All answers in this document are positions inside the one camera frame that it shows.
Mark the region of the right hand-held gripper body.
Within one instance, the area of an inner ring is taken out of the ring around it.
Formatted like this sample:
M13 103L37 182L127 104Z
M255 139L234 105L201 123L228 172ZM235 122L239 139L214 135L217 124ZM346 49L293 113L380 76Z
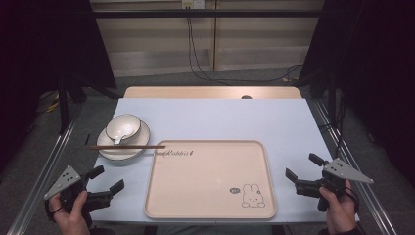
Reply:
M374 180L339 158L336 158L321 167L322 178L314 181L298 179L295 183L296 193L306 197L318 198L319 202L317 208L321 212L325 212L329 208L329 203L319 192L319 189L324 187L333 192L338 199L343 195L351 197L355 202L355 212L358 212L359 199L355 193L346 186L346 181L351 180L372 184Z

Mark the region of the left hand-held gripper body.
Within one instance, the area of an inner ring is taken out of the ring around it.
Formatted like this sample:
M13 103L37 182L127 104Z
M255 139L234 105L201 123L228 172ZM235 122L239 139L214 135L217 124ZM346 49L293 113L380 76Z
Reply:
M61 196L60 201L62 207L67 212L71 212L78 194L82 191L86 191L87 184L90 180L86 177L88 172L79 174L72 166L68 165L64 172L60 174L58 179L44 196L45 211L50 218L53 218L53 213L49 211L48 203L50 199L57 194ZM113 197L110 189L108 191L97 193L88 192L86 202L82 209L82 216L88 227L92 225L90 213L94 210L107 208Z

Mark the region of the person's left hand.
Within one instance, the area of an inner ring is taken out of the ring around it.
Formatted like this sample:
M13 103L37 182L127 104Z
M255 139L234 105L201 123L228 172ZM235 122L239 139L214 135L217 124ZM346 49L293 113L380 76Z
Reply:
M82 191L74 201L71 212L61 205L61 196L53 196L49 201L49 209L53 213L62 235L90 235L89 227L82 216L82 209L87 199L87 192Z

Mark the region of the person's right hand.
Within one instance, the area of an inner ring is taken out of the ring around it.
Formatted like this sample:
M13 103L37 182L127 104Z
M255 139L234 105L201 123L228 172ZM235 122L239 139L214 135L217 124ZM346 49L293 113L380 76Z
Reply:
M339 199L330 190L321 187L321 195L328 201L326 211L327 227L318 232L318 235L360 235L355 221L355 202L348 195Z

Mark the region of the white plate with dark rim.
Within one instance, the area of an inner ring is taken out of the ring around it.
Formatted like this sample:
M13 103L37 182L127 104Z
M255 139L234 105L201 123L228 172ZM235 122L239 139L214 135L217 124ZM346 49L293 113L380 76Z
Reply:
M139 131L130 138L124 139L120 142L121 145L141 145L145 146L150 141L150 128L142 121ZM98 145L113 145L114 141L106 134L103 129L97 139ZM101 156L112 161L122 161L134 158L140 155L143 149L104 149L99 150Z

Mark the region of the white ceramic spoon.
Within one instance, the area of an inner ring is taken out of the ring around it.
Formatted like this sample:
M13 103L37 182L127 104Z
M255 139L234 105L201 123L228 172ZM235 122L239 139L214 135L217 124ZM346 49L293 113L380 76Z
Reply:
M119 145L124 137L129 137L134 133L134 128L131 126L125 126L115 133L115 145Z

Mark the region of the white bowl with dark rim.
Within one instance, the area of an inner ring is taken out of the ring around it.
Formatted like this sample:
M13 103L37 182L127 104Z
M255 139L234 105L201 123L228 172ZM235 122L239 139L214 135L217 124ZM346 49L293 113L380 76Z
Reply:
M106 134L109 138L115 141L115 133L122 129L125 126L131 126L134 128L134 133L129 137L124 137L124 139L130 138L135 135L141 128L141 120L135 115L124 114L117 117L114 117L106 126Z

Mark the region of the black metal stand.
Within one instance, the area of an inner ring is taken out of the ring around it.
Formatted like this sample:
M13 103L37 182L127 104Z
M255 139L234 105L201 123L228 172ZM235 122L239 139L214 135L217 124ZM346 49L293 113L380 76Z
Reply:
M58 80L58 94L59 94L59 106L61 114L61 129L60 133L63 134L69 127L69 106L68 106L68 91L66 87L65 78L61 76Z

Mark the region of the beige tray with rabbit print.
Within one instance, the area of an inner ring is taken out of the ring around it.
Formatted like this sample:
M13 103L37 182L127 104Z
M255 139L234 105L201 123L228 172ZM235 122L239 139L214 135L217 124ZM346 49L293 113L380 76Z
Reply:
M145 213L160 219L268 219L277 212L266 151L257 141L163 141Z

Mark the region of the white table mat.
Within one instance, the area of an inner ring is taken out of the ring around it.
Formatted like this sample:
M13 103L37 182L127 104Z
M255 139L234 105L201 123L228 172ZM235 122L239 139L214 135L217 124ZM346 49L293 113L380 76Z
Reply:
M104 222L147 224L238 224L321 222L324 214L314 198L299 196L286 178L290 169L300 178L315 180L321 169L313 164L310 153L330 157L316 121L303 99L122 99L118 114L135 114L151 130L151 145L163 141L253 140L266 151L273 183L277 212L268 219L160 219L145 213L148 186L153 166L153 150L136 159L116 163L98 159L105 172L89 187L100 190L119 179L124 189L111 205L94 211L92 217Z

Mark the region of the dark curtain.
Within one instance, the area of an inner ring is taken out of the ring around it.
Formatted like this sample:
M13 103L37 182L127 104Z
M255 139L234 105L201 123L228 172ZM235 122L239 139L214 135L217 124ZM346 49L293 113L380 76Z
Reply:
M0 0L0 172L35 118L40 96L64 86L115 88L90 0Z
M324 0L300 84L334 84L415 187L415 0Z

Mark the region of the light wooden table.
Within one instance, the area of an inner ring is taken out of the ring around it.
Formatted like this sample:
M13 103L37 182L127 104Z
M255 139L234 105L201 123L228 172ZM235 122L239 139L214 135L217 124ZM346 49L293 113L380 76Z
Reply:
M125 98L301 99L296 87L282 86L132 86Z

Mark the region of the black metal crossbar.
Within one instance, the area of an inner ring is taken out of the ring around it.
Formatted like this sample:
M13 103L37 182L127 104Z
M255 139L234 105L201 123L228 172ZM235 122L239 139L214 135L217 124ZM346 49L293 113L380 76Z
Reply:
M322 10L99 10L95 18L318 18Z

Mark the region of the aluminium rail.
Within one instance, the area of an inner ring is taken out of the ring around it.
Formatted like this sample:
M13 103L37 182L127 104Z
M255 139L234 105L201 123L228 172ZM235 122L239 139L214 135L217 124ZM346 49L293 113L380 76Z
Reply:
M329 119L329 112L325 105L322 102L317 102L315 104L316 110L326 125L326 129L330 134L336 148L335 156L339 157L341 160L350 164L356 169L360 169L357 161L353 157L346 141L343 139L341 132L334 126L333 122ZM361 195L361 201L366 205L368 211L374 218L380 233L382 235L397 235L396 230L394 229L392 222L381 202L378 200L371 186L366 183L356 182L355 186L358 192Z
M53 146L45 154L46 159L44 161L40 159L33 161L25 159L28 165L24 168L21 179L31 180L33 184L29 187L28 194L20 203L19 211L6 235L24 235L37 208L43 206L43 197L49 188L50 178L71 137L74 124L81 110L81 105L74 105L69 111L69 118L60 119L60 131L53 135Z

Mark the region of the white wall socket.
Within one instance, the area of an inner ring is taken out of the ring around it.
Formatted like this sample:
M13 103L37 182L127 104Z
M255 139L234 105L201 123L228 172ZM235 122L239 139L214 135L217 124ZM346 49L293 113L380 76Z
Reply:
M203 9L206 6L205 0L181 0L183 9Z

